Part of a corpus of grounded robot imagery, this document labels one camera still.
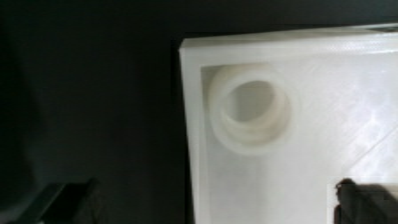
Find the white plastic panel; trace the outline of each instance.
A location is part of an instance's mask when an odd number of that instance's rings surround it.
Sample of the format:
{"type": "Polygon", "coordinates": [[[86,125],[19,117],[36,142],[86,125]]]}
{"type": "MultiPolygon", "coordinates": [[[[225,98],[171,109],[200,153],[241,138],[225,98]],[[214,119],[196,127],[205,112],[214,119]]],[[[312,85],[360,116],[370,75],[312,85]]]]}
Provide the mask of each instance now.
{"type": "Polygon", "coordinates": [[[397,26],[186,40],[198,224],[333,224],[340,180],[398,184],[397,26]]]}

